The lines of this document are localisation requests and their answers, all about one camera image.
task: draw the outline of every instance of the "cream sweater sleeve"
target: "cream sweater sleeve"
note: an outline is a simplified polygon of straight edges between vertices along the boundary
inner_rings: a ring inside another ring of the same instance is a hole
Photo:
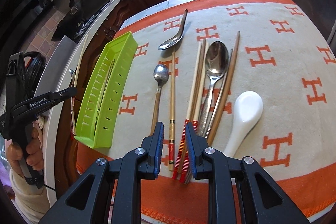
[[[28,185],[13,170],[10,170],[9,177],[18,208],[32,223],[37,224],[50,209],[46,188],[37,189],[34,185]]]

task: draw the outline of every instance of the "green plastic basket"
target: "green plastic basket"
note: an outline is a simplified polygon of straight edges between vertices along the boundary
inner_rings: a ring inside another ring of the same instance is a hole
[[[132,33],[112,40],[104,47],[86,87],[76,123],[75,139],[90,148],[111,147],[119,104],[138,44]],[[104,81],[111,63],[104,97]]]

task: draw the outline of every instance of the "white ceramic spoon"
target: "white ceramic spoon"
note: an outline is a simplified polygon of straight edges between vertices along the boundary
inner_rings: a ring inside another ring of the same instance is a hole
[[[246,91],[238,96],[233,110],[231,136],[224,150],[225,156],[234,157],[244,138],[259,121],[262,113],[263,100],[258,93]]]

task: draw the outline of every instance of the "white countertop edge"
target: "white countertop edge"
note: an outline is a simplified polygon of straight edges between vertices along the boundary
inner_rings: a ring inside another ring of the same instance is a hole
[[[68,72],[69,69],[75,70],[78,64],[79,56],[81,49],[84,45],[84,41],[87,37],[87,41],[91,41],[99,27],[102,25],[103,21],[106,17],[112,12],[113,8],[120,2],[121,0],[111,0],[109,4],[103,9],[103,11],[98,15],[89,29],[86,31],[82,39],[79,41],[78,46],[74,50],[69,62],[66,65],[65,70],[63,71],[62,77],[58,82],[58,87],[56,91],[66,89],[69,87],[71,76]],[[43,156],[45,162],[44,167],[44,180],[45,183],[50,187],[55,187],[55,173],[54,173],[54,159],[55,159],[55,142],[57,136],[58,122],[60,118],[60,114],[62,111],[63,103],[58,104],[53,107],[53,109],[49,113],[49,117],[46,119],[45,126],[43,128]],[[52,206],[56,202],[56,193],[47,188],[47,195]]]

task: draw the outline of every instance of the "spoon handle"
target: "spoon handle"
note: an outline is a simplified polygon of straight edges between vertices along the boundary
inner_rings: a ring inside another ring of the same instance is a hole
[[[160,97],[161,97],[161,88],[157,88],[156,97],[155,97],[155,104],[154,104],[154,110],[153,110],[153,118],[152,118],[152,127],[151,127],[151,134],[153,135],[155,125],[159,120],[159,106],[160,106]]]
[[[199,123],[198,123],[198,128],[197,128],[197,134],[199,136],[204,137],[204,130],[205,130],[205,125],[207,123],[208,117],[209,117],[209,112],[210,112],[210,106],[212,102],[212,92],[213,92],[213,87],[215,86],[215,83],[213,81],[210,82],[208,94],[205,97],[203,109],[200,115]]]

